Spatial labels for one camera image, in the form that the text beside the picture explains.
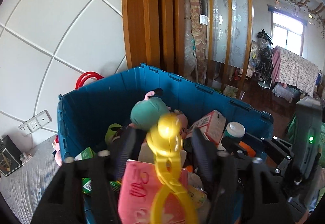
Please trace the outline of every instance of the wall socket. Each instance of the wall socket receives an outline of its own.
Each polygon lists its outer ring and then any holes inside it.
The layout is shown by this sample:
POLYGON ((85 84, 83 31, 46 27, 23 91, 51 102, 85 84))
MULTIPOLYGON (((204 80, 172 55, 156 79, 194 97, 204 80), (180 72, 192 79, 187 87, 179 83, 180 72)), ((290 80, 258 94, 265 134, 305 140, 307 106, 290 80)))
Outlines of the wall socket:
POLYGON ((41 127, 45 126, 46 124, 50 123, 52 121, 50 115, 48 114, 47 110, 42 111, 41 113, 38 113, 35 118, 37 119, 38 123, 41 127))
POLYGON ((26 123, 31 132, 41 128, 41 125, 38 123, 36 117, 32 117, 31 119, 27 120, 26 123))
POLYGON ((35 117, 32 117, 31 119, 21 124, 18 128, 24 136, 27 136, 33 133, 34 131, 42 128, 51 121, 52 119, 51 116, 48 114, 48 111, 43 110, 42 112, 38 113, 35 117))
POLYGON ((19 128, 19 130, 21 131, 21 133, 24 136, 27 136, 27 135, 31 134, 31 131, 30 131, 29 127, 27 126, 27 123, 26 122, 24 122, 23 124, 21 124, 18 128, 19 128))

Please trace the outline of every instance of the red handle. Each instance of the red handle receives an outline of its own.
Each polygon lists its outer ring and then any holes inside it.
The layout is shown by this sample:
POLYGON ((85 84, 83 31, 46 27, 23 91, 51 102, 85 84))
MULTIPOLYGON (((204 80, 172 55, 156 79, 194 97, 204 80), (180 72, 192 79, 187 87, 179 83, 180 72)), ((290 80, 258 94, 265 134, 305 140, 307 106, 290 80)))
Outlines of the red handle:
POLYGON ((95 72, 86 72, 86 73, 82 74, 82 75, 78 78, 78 80, 77 80, 77 82, 76 82, 76 88, 75 88, 75 89, 78 89, 78 88, 82 87, 83 84, 85 83, 85 81, 86 81, 87 79, 89 79, 89 78, 93 78, 93 77, 96 78, 97 80, 104 78, 103 76, 101 76, 101 75, 98 74, 98 73, 95 73, 95 72))

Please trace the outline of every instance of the black robotic device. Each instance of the black robotic device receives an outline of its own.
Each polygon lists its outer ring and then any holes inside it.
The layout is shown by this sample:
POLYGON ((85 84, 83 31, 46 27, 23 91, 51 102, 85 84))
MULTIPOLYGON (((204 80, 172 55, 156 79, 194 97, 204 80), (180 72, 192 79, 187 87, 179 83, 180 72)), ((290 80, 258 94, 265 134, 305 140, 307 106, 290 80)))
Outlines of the black robotic device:
MULTIPOLYGON (((268 167, 261 158, 247 156, 245 149, 227 137, 222 139, 222 145, 228 152, 218 151, 199 129, 194 130, 191 145, 195 162, 212 202, 208 224, 232 224, 238 192, 243 196, 241 223, 291 224, 301 219, 315 193, 320 173, 321 106, 313 99, 301 100, 296 118, 293 145, 276 137, 264 139, 248 133, 243 138, 253 149, 265 151, 276 162, 276 168, 268 167)), ((87 160, 67 159, 70 163, 64 163, 54 176, 31 224, 86 223, 82 177, 92 179, 91 211, 96 224, 121 223, 109 181, 123 175, 126 161, 134 155, 136 141, 137 130, 128 127, 119 140, 119 147, 110 155, 106 152, 103 157, 97 155, 87 160)), ((315 211, 321 213, 319 206, 315 211)), ((321 221, 316 214, 313 217, 307 221, 321 221)))

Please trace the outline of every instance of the green snack package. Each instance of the green snack package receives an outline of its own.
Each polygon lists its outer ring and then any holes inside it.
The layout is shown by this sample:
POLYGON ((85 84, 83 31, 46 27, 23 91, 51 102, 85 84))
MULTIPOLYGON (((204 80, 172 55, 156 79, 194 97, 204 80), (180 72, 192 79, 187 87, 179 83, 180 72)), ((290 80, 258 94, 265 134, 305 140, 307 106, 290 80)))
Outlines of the green snack package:
MULTIPOLYGON (((85 159, 90 159, 95 156, 95 152, 90 148, 86 148, 83 150, 80 154, 74 158, 75 161, 80 161, 80 160, 85 160, 85 159)), ((82 191, 90 195, 91 192, 91 179, 90 178, 82 178, 82 191)))

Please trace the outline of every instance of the gray bed sheet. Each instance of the gray bed sheet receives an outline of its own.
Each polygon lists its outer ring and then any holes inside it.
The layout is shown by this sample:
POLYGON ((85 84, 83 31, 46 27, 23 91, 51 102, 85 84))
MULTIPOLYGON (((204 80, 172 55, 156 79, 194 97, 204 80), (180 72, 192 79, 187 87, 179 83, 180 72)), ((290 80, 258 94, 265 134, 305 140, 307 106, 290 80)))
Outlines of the gray bed sheet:
POLYGON ((30 224, 41 197, 59 166, 52 155, 55 136, 30 151, 32 159, 8 177, 1 176, 0 192, 22 224, 30 224))

